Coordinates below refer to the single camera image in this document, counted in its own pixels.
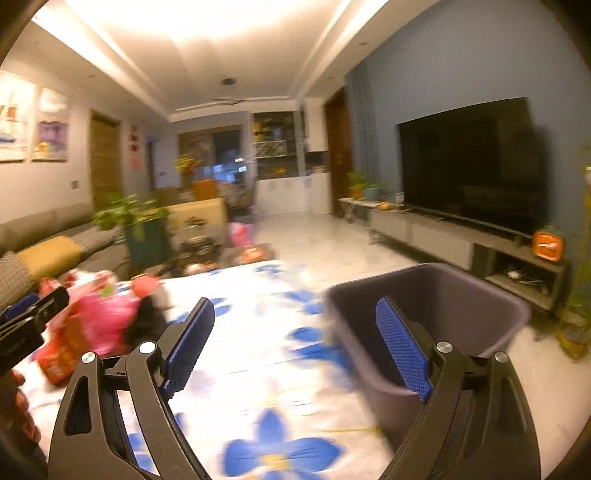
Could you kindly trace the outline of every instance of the tv stand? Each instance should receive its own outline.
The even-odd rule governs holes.
[[[371,231],[504,288],[542,312],[550,313],[556,306],[566,263],[553,264],[536,257],[522,236],[506,238],[451,219],[442,222],[417,210],[374,209],[369,213],[369,226]],[[539,283],[515,281],[509,270],[522,271]]]

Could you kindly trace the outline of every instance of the purple trash bin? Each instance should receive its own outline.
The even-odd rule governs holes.
[[[456,268],[426,263],[336,285],[326,293],[326,313],[338,343],[349,354],[359,386],[394,449],[421,408],[404,385],[375,323],[375,306],[390,296],[410,321],[435,342],[462,353],[489,357],[509,345],[529,321],[522,300]]]

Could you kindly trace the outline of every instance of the orange clock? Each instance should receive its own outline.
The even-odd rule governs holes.
[[[550,262],[559,262],[564,251],[564,242],[560,235],[540,230],[534,235],[532,248],[536,257]]]

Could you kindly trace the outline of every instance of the gray sofa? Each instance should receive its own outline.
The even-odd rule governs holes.
[[[98,230],[92,215],[91,206],[77,204],[0,224],[0,310],[34,291],[39,277],[74,267],[128,279],[129,252],[115,244],[120,230]]]

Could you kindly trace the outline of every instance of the red wall decoration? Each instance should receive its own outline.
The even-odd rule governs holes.
[[[129,166],[131,170],[139,170],[141,166],[137,125],[131,125],[131,133],[129,134]]]

